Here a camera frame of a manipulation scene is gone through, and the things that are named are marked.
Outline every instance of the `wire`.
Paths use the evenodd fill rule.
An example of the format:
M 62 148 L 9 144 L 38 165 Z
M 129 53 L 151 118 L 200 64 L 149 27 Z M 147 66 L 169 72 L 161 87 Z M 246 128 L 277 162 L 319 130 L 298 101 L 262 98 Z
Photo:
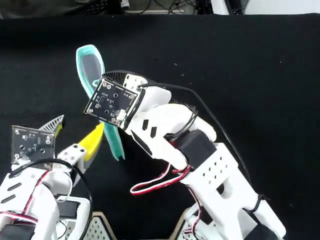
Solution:
M 58 223 L 61 223 L 65 227 L 64 233 L 58 237 L 58 239 L 61 239 L 66 234 L 68 228 L 67 225 L 65 225 L 61 220 L 59 220 Z
M 191 117 L 189 118 L 189 120 L 186 122 L 186 124 L 176 133 L 169 133 L 166 134 L 164 137 L 167 140 L 171 140 L 171 139 L 175 139 L 178 138 L 179 136 L 181 136 L 183 133 L 185 133 L 187 130 L 189 130 L 192 125 L 195 123 L 197 116 L 198 116 L 198 111 L 196 110 L 196 107 L 191 107 L 187 104 L 185 104 L 185 106 L 192 111 Z
M 183 86 L 177 86 L 177 85 L 172 85 L 172 84 L 167 84 L 167 83 L 146 83 L 146 84 L 142 84 L 139 85 L 138 87 L 140 88 L 146 88 L 146 87 L 160 87 L 160 88 L 172 88 L 172 89 L 178 89 L 178 90 L 183 90 L 183 91 L 187 91 L 192 93 L 197 100 L 202 104 L 202 106 L 204 107 L 204 109 L 207 111 L 207 113 L 209 114 L 209 116 L 212 118 L 212 120 L 216 123 L 216 125 L 220 128 L 220 130 L 222 131 L 224 137 L 226 138 L 226 140 L 229 142 L 231 148 L 233 149 L 234 153 L 236 154 L 239 162 L 242 165 L 246 180 L 249 182 L 250 185 L 252 185 L 251 182 L 251 178 L 250 178 L 250 174 L 248 171 L 248 168 L 243 160 L 243 158 L 241 157 L 240 153 L 238 152 L 236 146 L 233 144 L 233 142 L 231 141 L 230 137 L 228 136 L 227 132 L 225 131 L 225 129 L 223 128 L 223 126 L 221 125 L 221 123 L 218 121 L 218 119 L 216 118 L 216 116 L 210 111 L 209 107 L 206 105 L 206 103 L 202 100 L 202 98 L 192 89 L 187 88 L 187 87 L 183 87 Z
M 28 223 L 37 224 L 38 220 L 32 216 L 19 214 L 19 213 L 13 213 L 13 212 L 0 212 L 0 215 L 7 216 L 14 220 L 23 220 Z
M 170 167 L 171 167 L 171 164 L 168 164 L 168 167 L 166 168 L 166 170 L 160 176 L 158 176 L 157 178 L 155 178 L 153 180 L 150 180 L 150 181 L 141 182 L 141 183 L 138 183 L 138 184 L 134 185 L 130 189 L 130 193 L 132 195 L 134 195 L 134 196 L 142 195 L 142 194 L 146 194 L 146 193 L 152 192 L 152 191 L 157 190 L 157 189 L 164 188 L 164 187 L 169 186 L 171 184 L 177 183 L 177 182 L 181 181 L 188 174 L 188 172 L 191 169 L 191 165 L 188 165 L 185 168 L 184 172 L 181 175 L 177 176 L 177 177 L 174 177 L 174 178 L 169 179 L 167 181 L 163 181 L 161 183 L 155 184 L 155 185 L 150 186 L 148 188 L 144 188 L 144 189 L 141 189 L 141 190 L 136 190 L 136 189 L 139 189 L 139 188 L 141 188 L 143 186 L 149 185 L 150 183 L 153 183 L 155 181 L 163 179 L 168 174 Z
M 74 165 L 71 165 L 69 162 L 67 161 L 64 161 L 64 160 L 61 160 L 61 159 L 56 159 L 56 158 L 45 158 L 45 159 L 40 159 L 40 160 L 37 160 L 37 161 L 31 161 L 31 162 L 28 162 L 26 163 L 25 165 L 22 165 L 21 167 L 17 168 L 16 170 L 13 170 L 10 175 L 9 175 L 9 178 L 14 178 L 15 176 L 17 176 L 19 173 L 21 173 L 23 170 L 27 169 L 27 168 L 31 168 L 35 165 L 38 165 L 38 164 L 48 164 L 48 163 L 54 163 L 54 164 L 62 164 L 64 166 L 67 166 L 68 168 L 71 168 L 71 169 L 74 169 L 80 176 L 80 178 L 82 179 L 85 187 L 86 187 L 86 190 L 88 192 L 88 196 L 89 196 L 89 202 L 90 202 L 90 209 L 89 209 L 89 216 L 88 216 L 88 219 L 86 221 L 86 224 L 85 224 L 85 227 L 84 227 L 84 230 L 80 236 L 80 240 L 83 240 L 86 236 L 86 233 L 87 233 L 87 230 L 89 228 L 89 225 L 90 225 L 90 221 L 91 221 L 91 218 L 92 218 L 92 215 L 93 215 L 93 200 L 92 200 L 92 195 L 91 195 L 91 192 L 89 190 L 89 185 L 88 185 L 88 181 L 86 179 L 86 176 L 81 172 L 81 170 L 74 166 Z
M 197 204 L 197 206 L 198 206 L 198 216 L 196 217 L 195 221 L 193 222 L 191 228 L 190 228 L 190 229 L 187 229 L 187 230 L 184 230 L 183 232 L 184 232 L 185 234 L 190 234 L 190 233 L 192 233 L 193 236 L 195 237 L 195 239 L 198 240 L 198 237 L 197 237 L 197 235 L 196 235 L 196 226 L 197 226 L 198 222 L 200 221 L 201 214 L 202 214 L 202 210 L 201 210 L 200 201 L 199 201 L 198 198 L 196 197 L 194 191 L 193 191 L 190 187 L 188 187 L 188 189 L 189 189 L 192 197 L 194 198 L 194 200 L 195 200 L 195 202 L 196 202 L 196 204 Z
M 154 2 L 155 2 L 156 4 L 158 4 L 160 7 L 162 7 L 163 9 L 165 9 L 165 10 L 167 10 L 167 11 L 169 12 L 169 9 L 166 8 L 165 6 L 163 6 L 160 2 L 158 2 L 158 0 L 154 0 Z
M 182 12 L 180 10 L 180 8 L 187 6 L 187 5 L 190 5 L 193 7 L 193 15 L 194 15 L 196 13 L 196 6 L 190 0 L 179 0 L 179 1 L 173 0 L 172 4 L 170 5 L 170 7 L 168 9 L 168 14 L 170 14 L 170 13 L 174 14 L 173 10 L 179 10 L 179 12 L 181 14 L 184 14 L 184 12 Z
M 149 2 L 148 2 L 148 4 L 147 4 L 147 6 L 145 7 L 145 9 L 144 10 L 142 10 L 141 12 L 138 12 L 138 13 L 130 13 L 130 12 L 125 12 L 126 14 L 143 14 L 145 11 L 147 11 L 149 8 L 150 8 L 150 6 L 151 6 L 151 2 L 152 2 L 152 0 L 149 0 Z
M 68 192 L 68 194 L 67 194 L 67 196 L 59 196 L 58 198 L 57 198 L 57 202 L 58 203 L 63 203 L 63 202 L 65 202 L 65 201 L 67 201 L 68 200 L 68 198 L 70 197 L 70 195 L 71 195 L 71 192 L 72 192 L 72 188 L 73 188 L 73 182 L 72 182 L 72 179 L 71 179 L 71 177 L 66 173 L 66 172 L 64 172 L 64 171 L 54 171 L 53 173 L 64 173 L 67 177 L 68 177 L 68 180 L 69 180 L 69 183 L 70 183 L 70 189 L 69 189 L 69 192 Z
M 29 210 L 29 207 L 30 207 L 30 203 L 32 202 L 32 199 L 33 199 L 33 195 L 34 195 L 34 192 L 35 192 L 35 189 L 37 186 L 40 185 L 40 183 L 42 182 L 42 180 L 45 178 L 45 176 L 49 173 L 49 171 L 46 171 L 44 172 L 44 174 L 41 175 L 41 177 L 38 179 L 38 181 L 36 182 L 35 186 L 34 186 L 34 189 L 28 199 L 28 201 L 26 202 L 26 205 L 24 206 L 24 209 L 23 209 L 23 212 L 22 214 L 26 214 Z

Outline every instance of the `circuit board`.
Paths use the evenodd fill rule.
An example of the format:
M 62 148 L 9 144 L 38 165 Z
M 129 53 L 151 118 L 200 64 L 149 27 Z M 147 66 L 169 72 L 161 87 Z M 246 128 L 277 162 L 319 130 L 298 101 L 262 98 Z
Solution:
M 38 130 L 24 126 L 12 126 L 11 163 L 19 161 L 36 161 L 55 156 L 56 137 L 54 132 Z M 51 169 L 52 164 L 35 166 L 40 169 Z
M 102 78 L 83 112 L 120 127 L 136 97 L 120 84 Z

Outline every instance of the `teal loop handle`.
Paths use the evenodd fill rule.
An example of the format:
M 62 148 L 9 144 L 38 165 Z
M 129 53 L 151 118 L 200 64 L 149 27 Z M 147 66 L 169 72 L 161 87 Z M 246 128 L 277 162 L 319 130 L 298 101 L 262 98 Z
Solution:
M 105 65 L 101 54 L 94 45 L 79 47 L 75 54 L 76 69 L 80 82 L 89 97 L 92 97 L 100 81 L 102 74 L 105 73 Z M 109 143 L 113 157 L 119 161 L 119 157 L 125 159 L 125 152 L 117 127 L 104 123 L 104 135 Z

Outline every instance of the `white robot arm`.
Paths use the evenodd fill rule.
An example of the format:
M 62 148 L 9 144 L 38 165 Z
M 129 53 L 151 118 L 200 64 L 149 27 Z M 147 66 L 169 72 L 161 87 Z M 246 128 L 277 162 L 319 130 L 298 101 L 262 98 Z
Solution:
M 267 201 L 253 190 L 225 144 L 215 142 L 214 128 L 191 107 L 170 102 L 171 92 L 163 87 L 170 85 L 131 72 L 107 72 L 84 110 L 123 129 L 151 158 L 169 163 L 160 177 L 137 184 L 131 193 L 147 193 L 177 181 L 185 184 L 198 206 L 185 216 L 189 226 L 182 231 L 187 234 L 184 239 L 190 233 L 196 239 L 208 240 L 283 238 L 285 227 Z M 170 166 L 179 177 L 137 190 L 162 179 Z M 200 206 L 213 219 L 210 225 L 194 216 L 200 213 Z
M 12 154 L 15 156 L 12 172 L 0 186 L 0 239 L 57 240 L 65 235 L 64 231 L 57 231 L 58 222 L 65 227 L 65 232 L 67 228 L 73 229 L 68 233 L 69 240 L 84 239 L 93 210 L 91 196 L 88 200 L 70 194 L 95 158 L 103 136 L 103 124 L 81 142 L 60 152 L 57 158 L 30 157 L 31 153 L 36 156 L 38 151 L 43 155 L 49 152 L 60 129 L 61 122 L 54 120 L 39 129 L 13 126 L 13 134 L 18 137 L 15 141 L 23 139 L 24 145 L 20 145 L 19 153 Z M 50 142 L 42 135 L 52 136 Z M 28 150 L 29 143 L 34 149 Z

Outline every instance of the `black tabletop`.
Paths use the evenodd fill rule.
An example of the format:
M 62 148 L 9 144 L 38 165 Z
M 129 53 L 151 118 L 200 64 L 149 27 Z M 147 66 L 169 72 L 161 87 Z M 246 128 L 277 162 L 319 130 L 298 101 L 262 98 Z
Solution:
M 9 169 L 11 125 L 38 128 L 65 114 L 57 152 L 97 121 L 77 76 L 76 49 L 94 44 L 107 70 L 128 70 L 190 87 L 221 121 L 244 158 L 254 189 L 287 228 L 315 239 L 320 174 L 320 16 L 82 16 L 0 22 L 0 175 Z M 198 106 L 188 93 L 175 99 Z M 118 239 L 168 238 L 193 204 L 180 183 L 142 196 L 134 184 L 164 168 L 120 132 L 126 159 L 108 143 L 86 172 L 95 210 Z M 85 196 L 79 184 L 74 194 Z

